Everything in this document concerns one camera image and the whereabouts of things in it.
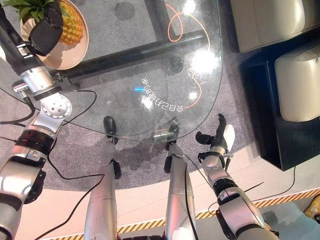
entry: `glass tabletop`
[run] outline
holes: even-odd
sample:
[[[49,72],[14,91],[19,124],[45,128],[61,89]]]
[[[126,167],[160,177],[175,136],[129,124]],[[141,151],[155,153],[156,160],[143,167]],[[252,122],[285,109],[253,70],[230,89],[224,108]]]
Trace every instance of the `glass tabletop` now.
[[[112,116],[118,137],[147,143],[173,141],[201,125],[215,103],[222,74],[216,1],[72,2],[85,18],[88,50],[78,66],[51,73],[97,94],[93,106],[73,124],[105,133],[103,119]],[[19,25],[16,15],[7,17]],[[1,66],[0,87],[18,99],[9,69]],[[70,88],[61,94],[72,103],[66,120],[94,99],[91,92]]]

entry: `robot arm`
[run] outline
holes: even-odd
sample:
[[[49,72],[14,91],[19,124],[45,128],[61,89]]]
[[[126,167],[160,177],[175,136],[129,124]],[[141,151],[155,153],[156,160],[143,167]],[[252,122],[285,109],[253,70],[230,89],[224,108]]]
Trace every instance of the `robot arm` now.
[[[259,210],[224,170],[224,155],[231,150],[235,140],[232,125],[226,125],[225,117],[219,114],[216,136],[198,132],[195,138],[200,144],[210,145],[210,151],[200,153],[198,158],[217,197],[216,216],[226,237],[230,240],[277,240],[266,230]]]
[[[42,168],[63,120],[71,114],[70,101],[59,94],[34,47],[24,42],[0,5],[0,57],[23,82],[13,87],[21,97],[30,89],[41,110],[24,128],[15,145],[0,160],[0,240],[12,240],[18,230],[23,204],[41,194],[46,173]]]

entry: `silver metal joint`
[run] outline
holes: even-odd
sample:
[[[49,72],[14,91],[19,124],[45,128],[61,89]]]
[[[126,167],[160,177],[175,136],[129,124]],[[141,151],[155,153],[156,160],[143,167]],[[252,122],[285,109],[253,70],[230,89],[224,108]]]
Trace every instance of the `silver metal joint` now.
[[[20,76],[34,94],[54,85],[54,80],[45,66],[29,69]]]

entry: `white plate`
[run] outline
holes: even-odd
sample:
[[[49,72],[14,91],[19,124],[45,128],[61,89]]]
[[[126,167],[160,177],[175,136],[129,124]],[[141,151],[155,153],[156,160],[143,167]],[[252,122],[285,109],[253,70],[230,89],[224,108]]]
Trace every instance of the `white plate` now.
[[[58,70],[71,69],[78,65],[85,57],[89,45],[88,27],[84,16],[71,1],[64,1],[70,4],[74,10],[79,13],[83,24],[83,37],[79,43],[73,45],[67,45],[65,43],[58,42],[47,56],[38,55],[38,57],[47,67]],[[22,21],[20,22],[20,30],[23,40],[28,41],[29,34],[35,25],[36,24],[33,18],[29,19],[24,25]]]

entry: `gray carpet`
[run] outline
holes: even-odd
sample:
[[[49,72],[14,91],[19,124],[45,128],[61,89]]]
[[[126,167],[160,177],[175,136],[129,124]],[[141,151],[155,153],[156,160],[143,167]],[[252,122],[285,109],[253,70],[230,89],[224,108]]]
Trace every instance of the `gray carpet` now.
[[[94,7],[96,4],[93,3],[94,1],[90,1],[90,4],[86,4],[84,0],[77,0],[74,2],[79,6],[83,13],[90,14],[96,18],[101,17],[98,15],[95,16]],[[108,11],[116,10],[115,14],[117,19],[121,20],[123,18],[130,17],[133,21],[133,19],[135,19],[134,16],[139,15],[135,21],[140,21],[140,10],[143,11],[144,3],[143,1],[141,1],[141,3],[134,1],[135,6],[136,4],[138,7],[135,7],[134,10],[131,9],[130,4],[121,5],[122,8],[124,7],[129,12],[125,15],[123,15],[119,10],[119,5],[115,4],[115,8],[106,10],[105,15],[108,16],[111,14]],[[178,143],[184,152],[194,160],[199,152],[208,150],[208,148],[199,145],[195,141],[196,132],[202,131],[206,134],[214,134],[218,126],[218,113],[224,114],[227,122],[234,126],[236,139],[233,151],[237,151],[245,147],[254,140],[239,65],[256,52],[246,54],[239,53],[229,1],[221,0],[219,2],[219,9],[223,49],[223,72],[220,89],[213,109],[207,119],[195,131],[178,140]],[[16,15],[10,15],[7,17],[11,21],[14,21]],[[93,20],[91,21],[87,19],[87,24],[91,32],[90,34],[93,36],[95,32],[98,34],[99,26],[93,24]],[[125,27],[126,25],[124,24],[121,28],[116,28],[115,31],[110,34],[118,34],[118,37],[121,37]],[[146,41],[152,42],[155,40],[152,36],[143,35],[143,33],[141,34],[142,35],[132,35],[132,41],[110,45],[108,50],[106,50],[106,48],[99,47],[101,45],[101,40],[99,41],[99,39],[97,40],[92,37],[92,39],[90,39],[90,44],[93,45],[93,47],[89,48],[85,58],[90,59],[101,56],[102,54],[112,53],[145,44]],[[3,62],[0,62],[0,74],[2,78],[1,80],[4,78],[11,79],[12,81],[19,79],[17,76],[14,76],[14,73],[12,73],[10,68]],[[101,77],[99,76],[94,78],[96,79],[93,79],[93,82],[101,81]],[[83,105],[87,106],[88,103],[91,102],[92,96],[89,96],[89,93],[83,94],[88,95],[88,97],[82,98],[80,96],[76,96],[76,98],[79,98],[76,102],[80,104],[82,103],[81,99],[85,99],[85,103]],[[3,91],[0,93],[0,110],[1,120],[15,119],[28,113],[25,105],[14,100]],[[87,121],[92,122],[94,120],[95,119],[87,119]],[[0,129],[1,136],[9,138],[17,138],[21,131],[18,126],[1,126]],[[66,177],[93,174],[98,169],[100,151],[105,141],[106,136],[102,133],[91,131],[74,124],[68,124],[61,129],[58,136],[57,146],[51,153],[50,158]],[[12,143],[1,139],[0,145],[0,154],[2,156],[5,150],[11,146]],[[164,162],[167,156],[165,144],[138,143],[121,139],[118,145],[116,145],[116,149],[119,150],[118,160],[120,161],[123,175],[120,180],[116,181],[117,189],[149,185],[169,179],[169,175],[165,174],[163,171]],[[62,180],[48,164],[44,167],[44,170],[47,172],[44,187],[48,189],[85,191],[93,184],[91,179],[70,181]],[[189,171],[194,170],[195,168],[192,164],[189,164]]]

